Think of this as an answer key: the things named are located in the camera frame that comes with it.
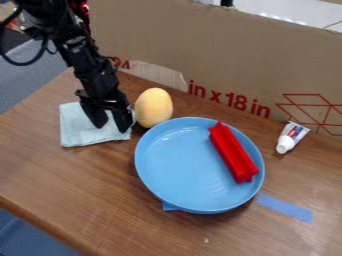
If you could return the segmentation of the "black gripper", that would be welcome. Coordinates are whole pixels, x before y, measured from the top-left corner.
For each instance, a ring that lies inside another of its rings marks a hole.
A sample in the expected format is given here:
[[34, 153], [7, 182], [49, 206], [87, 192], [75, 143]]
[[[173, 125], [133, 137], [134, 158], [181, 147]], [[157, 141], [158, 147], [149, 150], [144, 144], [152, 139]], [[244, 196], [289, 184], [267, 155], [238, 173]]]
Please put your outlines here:
[[78, 89], [75, 95], [79, 97], [82, 109], [94, 124], [101, 129], [109, 122], [105, 110], [112, 110], [117, 127], [125, 133], [134, 124], [134, 112], [126, 94], [114, 90], [105, 96], [93, 96], [85, 89]]

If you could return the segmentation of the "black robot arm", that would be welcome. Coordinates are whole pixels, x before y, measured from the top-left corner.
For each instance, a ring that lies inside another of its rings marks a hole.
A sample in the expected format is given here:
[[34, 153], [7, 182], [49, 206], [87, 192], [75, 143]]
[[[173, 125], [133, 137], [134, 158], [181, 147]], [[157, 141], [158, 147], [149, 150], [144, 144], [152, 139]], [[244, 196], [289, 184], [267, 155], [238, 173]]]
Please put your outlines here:
[[100, 53], [92, 36], [89, 0], [13, 0], [25, 32], [54, 42], [83, 88], [75, 92], [82, 109], [97, 128], [112, 112], [117, 127], [126, 132], [134, 123], [126, 94], [120, 90], [117, 68]]

